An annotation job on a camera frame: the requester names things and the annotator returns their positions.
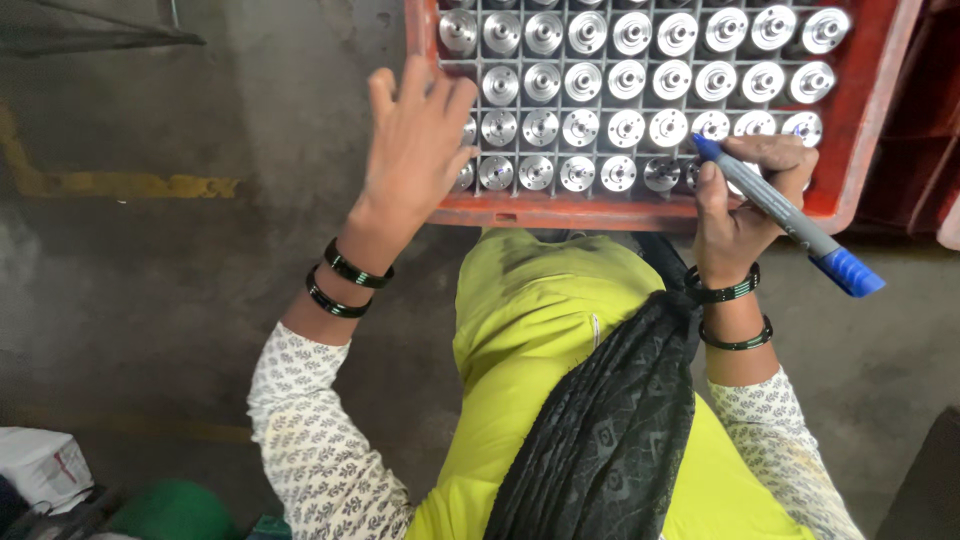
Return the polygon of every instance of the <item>bangle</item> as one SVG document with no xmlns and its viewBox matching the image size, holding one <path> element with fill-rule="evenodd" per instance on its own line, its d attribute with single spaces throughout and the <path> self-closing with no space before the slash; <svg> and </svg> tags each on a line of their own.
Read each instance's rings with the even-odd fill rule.
<svg viewBox="0 0 960 540">
<path fill-rule="evenodd" d="M 367 302 L 365 306 L 350 307 L 344 306 L 329 296 L 326 296 L 317 286 L 317 278 L 314 277 L 317 268 L 320 268 L 320 264 L 315 264 L 313 268 L 310 269 L 310 273 L 306 275 L 306 291 L 310 293 L 310 298 L 312 298 L 318 306 L 322 307 L 324 311 L 345 319 L 356 319 L 362 317 L 364 313 L 367 312 L 367 309 L 370 309 L 370 304 L 373 302 L 373 299 Z"/>
<path fill-rule="evenodd" d="M 704 323 L 700 323 L 700 339 L 703 339 L 704 343 L 717 349 L 723 349 L 724 351 L 746 351 L 747 349 L 755 349 L 767 341 L 770 341 L 773 336 L 774 327 L 770 325 L 770 318 L 766 315 L 763 315 L 763 330 L 760 332 L 760 335 L 746 341 L 740 341 L 739 343 L 724 343 L 723 341 L 715 341 L 707 337 L 707 333 L 704 331 Z"/>
<path fill-rule="evenodd" d="M 700 283 L 700 274 L 697 273 L 696 265 L 687 270 L 684 275 L 684 292 L 697 304 L 716 304 L 740 298 L 756 289 L 759 284 L 760 265 L 756 262 L 750 266 L 750 273 L 742 282 L 722 289 L 704 289 Z"/>
<path fill-rule="evenodd" d="M 338 276 L 347 280 L 348 282 L 354 282 L 362 287 L 382 289 L 383 287 L 387 286 L 387 283 L 389 283 L 390 279 L 392 279 L 394 276 L 393 266 L 388 268 L 386 275 L 382 277 L 368 274 L 354 266 L 349 260 L 344 258 L 344 256 L 340 255 L 339 251 L 337 251 L 336 237 L 330 240 L 330 243 L 327 244 L 326 250 L 324 251 L 324 259 L 326 260 L 326 263 L 330 265 L 330 268 L 333 268 L 333 271 L 336 272 Z"/>
</svg>

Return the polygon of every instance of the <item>hand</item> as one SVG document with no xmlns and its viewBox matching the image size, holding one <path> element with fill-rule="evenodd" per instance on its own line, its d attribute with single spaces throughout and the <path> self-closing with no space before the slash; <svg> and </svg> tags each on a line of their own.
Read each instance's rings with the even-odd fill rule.
<svg viewBox="0 0 960 540">
<path fill-rule="evenodd" d="M 357 207 L 412 236 L 479 155 L 475 146 L 460 146 L 477 87 L 435 74 L 423 56 L 407 59 L 396 99 L 390 69 L 374 71 L 369 82 L 373 141 Z"/>
<path fill-rule="evenodd" d="M 804 185 L 820 155 L 795 135 L 727 137 L 721 145 L 731 156 L 757 163 L 764 177 L 798 209 L 804 207 Z M 693 255 L 704 287 L 736 285 L 750 266 L 783 230 L 747 201 L 729 210 L 727 181 L 716 163 L 708 161 L 697 180 L 697 237 Z"/>
</svg>

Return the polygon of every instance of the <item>person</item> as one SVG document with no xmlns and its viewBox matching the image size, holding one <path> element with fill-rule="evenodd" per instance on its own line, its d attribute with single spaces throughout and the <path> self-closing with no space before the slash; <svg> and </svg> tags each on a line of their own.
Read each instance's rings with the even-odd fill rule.
<svg viewBox="0 0 960 540">
<path fill-rule="evenodd" d="M 702 309 L 664 290 L 676 277 L 653 266 L 668 264 L 605 236 L 551 244 L 521 229 L 482 232 L 457 288 L 462 414 L 436 487 L 414 505 L 331 384 L 375 287 L 479 154 L 460 146 L 477 90 L 418 56 L 400 88 L 389 69 L 369 83 L 365 186 L 276 324 L 248 399 L 295 539 L 862 538 L 751 292 L 780 229 L 750 204 L 730 211 L 711 162 L 697 185 L 700 283 L 689 289 Z M 803 203 L 818 154 L 798 137 L 723 145 Z M 690 385 L 700 336 L 715 413 Z"/>
</svg>

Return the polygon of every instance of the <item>white bag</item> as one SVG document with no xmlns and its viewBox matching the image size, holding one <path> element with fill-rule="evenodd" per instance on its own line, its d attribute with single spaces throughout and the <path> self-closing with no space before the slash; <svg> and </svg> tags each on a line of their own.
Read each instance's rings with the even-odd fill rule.
<svg viewBox="0 0 960 540">
<path fill-rule="evenodd" d="M 0 428 L 0 475 L 27 503 L 49 503 L 54 514 L 76 506 L 93 487 L 77 440 L 55 431 Z"/>
</svg>

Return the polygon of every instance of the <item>blue marker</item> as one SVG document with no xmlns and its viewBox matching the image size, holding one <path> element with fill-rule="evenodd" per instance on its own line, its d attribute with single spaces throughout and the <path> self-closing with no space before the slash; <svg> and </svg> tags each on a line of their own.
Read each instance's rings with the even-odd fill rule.
<svg viewBox="0 0 960 540">
<path fill-rule="evenodd" d="M 694 134 L 693 142 L 704 161 L 716 163 L 724 177 L 777 222 L 787 235 L 806 250 L 810 260 L 847 294 L 863 298 L 887 284 L 829 234 L 821 231 L 743 161 L 725 154 L 717 142 L 702 135 Z"/>
</svg>

